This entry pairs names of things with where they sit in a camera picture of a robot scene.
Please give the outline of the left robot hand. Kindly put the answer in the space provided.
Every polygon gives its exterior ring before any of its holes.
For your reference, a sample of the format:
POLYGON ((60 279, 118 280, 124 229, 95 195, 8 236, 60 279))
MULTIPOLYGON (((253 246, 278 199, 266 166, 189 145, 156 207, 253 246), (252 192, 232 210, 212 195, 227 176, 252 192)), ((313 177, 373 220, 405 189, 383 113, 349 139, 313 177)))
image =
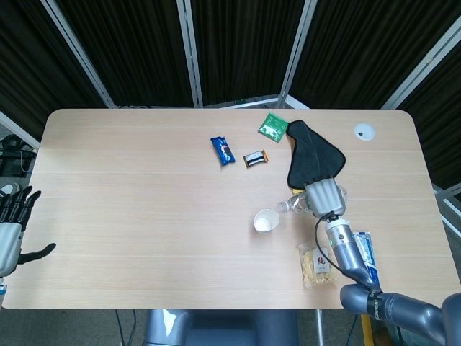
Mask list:
POLYGON ((41 191, 32 192, 32 186, 1 197, 1 278, 11 275, 18 265, 48 256, 56 243, 36 252, 22 253, 22 241, 32 209, 41 191))

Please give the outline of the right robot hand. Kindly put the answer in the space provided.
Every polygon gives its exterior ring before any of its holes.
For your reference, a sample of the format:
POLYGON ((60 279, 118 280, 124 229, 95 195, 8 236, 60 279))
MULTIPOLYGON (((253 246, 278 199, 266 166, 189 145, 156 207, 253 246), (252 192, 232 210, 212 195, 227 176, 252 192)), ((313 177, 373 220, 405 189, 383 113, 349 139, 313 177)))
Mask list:
POLYGON ((345 214, 347 191, 334 178, 305 184, 305 191, 309 208, 315 217, 322 218, 330 212, 336 216, 345 214))

